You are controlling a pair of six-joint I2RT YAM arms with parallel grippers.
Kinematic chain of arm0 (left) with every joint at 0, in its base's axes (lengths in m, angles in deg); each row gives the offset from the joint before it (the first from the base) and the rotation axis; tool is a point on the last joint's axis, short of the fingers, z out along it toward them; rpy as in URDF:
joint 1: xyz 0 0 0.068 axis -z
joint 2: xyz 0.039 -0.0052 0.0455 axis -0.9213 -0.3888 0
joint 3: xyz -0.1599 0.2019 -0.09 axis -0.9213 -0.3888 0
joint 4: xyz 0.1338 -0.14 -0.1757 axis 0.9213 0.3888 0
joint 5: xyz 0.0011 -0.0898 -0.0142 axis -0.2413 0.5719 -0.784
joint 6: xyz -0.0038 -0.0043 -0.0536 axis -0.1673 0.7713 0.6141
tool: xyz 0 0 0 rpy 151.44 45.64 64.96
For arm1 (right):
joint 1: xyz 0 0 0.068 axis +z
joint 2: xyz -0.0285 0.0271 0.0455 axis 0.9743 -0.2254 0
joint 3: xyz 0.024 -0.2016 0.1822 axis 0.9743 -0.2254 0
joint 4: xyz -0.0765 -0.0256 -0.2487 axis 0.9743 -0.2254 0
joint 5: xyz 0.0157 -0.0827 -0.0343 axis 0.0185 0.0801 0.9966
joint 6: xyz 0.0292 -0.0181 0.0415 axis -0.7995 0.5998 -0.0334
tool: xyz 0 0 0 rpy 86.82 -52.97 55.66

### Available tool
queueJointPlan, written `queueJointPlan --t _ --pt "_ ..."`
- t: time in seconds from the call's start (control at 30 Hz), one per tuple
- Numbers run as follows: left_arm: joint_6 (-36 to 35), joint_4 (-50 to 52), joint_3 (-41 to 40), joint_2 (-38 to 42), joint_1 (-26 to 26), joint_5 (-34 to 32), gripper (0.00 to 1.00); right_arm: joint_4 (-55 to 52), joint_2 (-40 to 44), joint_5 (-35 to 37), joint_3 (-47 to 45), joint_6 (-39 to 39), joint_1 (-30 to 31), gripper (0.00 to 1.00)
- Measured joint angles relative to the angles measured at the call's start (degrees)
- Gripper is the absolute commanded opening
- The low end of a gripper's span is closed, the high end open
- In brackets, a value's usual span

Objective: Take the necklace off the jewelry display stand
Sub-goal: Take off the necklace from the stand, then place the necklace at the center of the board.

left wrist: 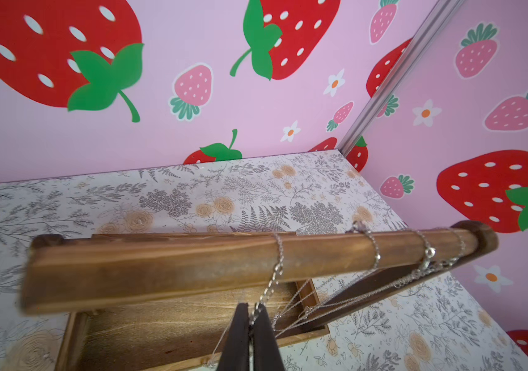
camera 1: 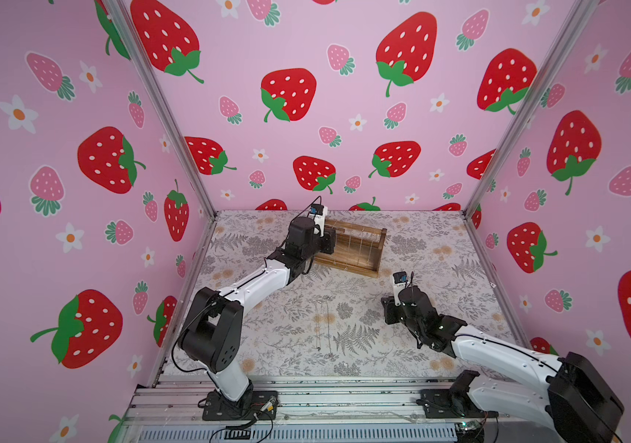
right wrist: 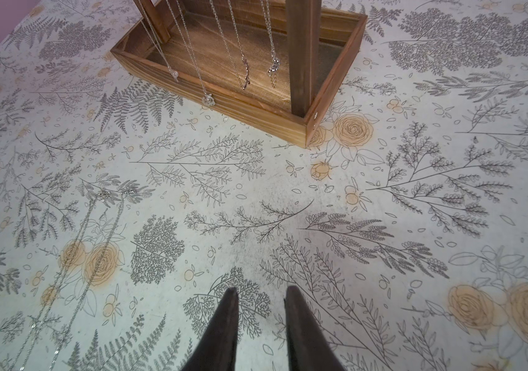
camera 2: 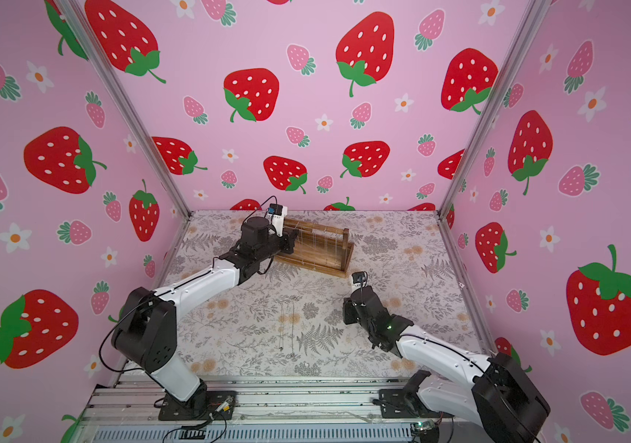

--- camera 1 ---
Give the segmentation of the wooden jewelry display stand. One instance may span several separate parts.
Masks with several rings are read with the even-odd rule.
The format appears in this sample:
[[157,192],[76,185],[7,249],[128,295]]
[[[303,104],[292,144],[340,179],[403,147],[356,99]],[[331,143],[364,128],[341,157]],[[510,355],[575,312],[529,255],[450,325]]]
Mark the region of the wooden jewelry display stand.
[[335,220],[326,221],[325,227],[335,238],[334,252],[317,254],[315,263],[366,277],[379,275],[387,229]]

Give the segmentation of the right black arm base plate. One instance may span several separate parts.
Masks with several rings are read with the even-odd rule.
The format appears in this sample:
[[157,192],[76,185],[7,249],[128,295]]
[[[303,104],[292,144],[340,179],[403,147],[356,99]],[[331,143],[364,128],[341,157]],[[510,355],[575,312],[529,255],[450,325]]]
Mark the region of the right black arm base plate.
[[416,404],[429,419],[495,419],[498,412],[478,408],[467,393],[451,393],[448,389],[423,389]]

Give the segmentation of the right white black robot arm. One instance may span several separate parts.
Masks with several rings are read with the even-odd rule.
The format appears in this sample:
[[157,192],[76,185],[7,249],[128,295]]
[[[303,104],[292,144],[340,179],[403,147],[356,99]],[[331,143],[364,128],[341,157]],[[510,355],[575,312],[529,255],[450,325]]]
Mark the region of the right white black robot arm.
[[445,402],[454,415],[504,413],[555,430],[566,442],[617,439],[625,407],[586,357],[533,351],[496,339],[457,317],[441,315],[404,272],[394,274],[393,293],[381,303],[385,323],[405,326],[419,348],[505,376],[495,381],[477,371],[463,372]]

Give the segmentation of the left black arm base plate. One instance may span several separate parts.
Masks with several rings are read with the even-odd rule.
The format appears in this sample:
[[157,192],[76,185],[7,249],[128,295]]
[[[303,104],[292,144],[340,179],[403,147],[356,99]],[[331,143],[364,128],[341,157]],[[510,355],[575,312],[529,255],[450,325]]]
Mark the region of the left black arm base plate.
[[278,410],[277,391],[247,391],[241,400],[228,400],[218,391],[211,391],[198,403],[204,421],[271,420]]

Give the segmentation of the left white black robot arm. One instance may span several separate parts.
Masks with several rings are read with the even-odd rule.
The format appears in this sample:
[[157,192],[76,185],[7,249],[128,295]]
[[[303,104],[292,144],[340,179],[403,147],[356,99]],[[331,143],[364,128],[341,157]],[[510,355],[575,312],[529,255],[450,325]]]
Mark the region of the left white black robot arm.
[[245,314],[308,274],[316,255],[334,253],[337,232],[326,227],[326,216],[326,206],[313,204],[291,220],[284,242],[261,268],[219,290],[204,287],[193,297],[175,345],[206,371],[226,401],[240,403],[253,389],[236,361]]

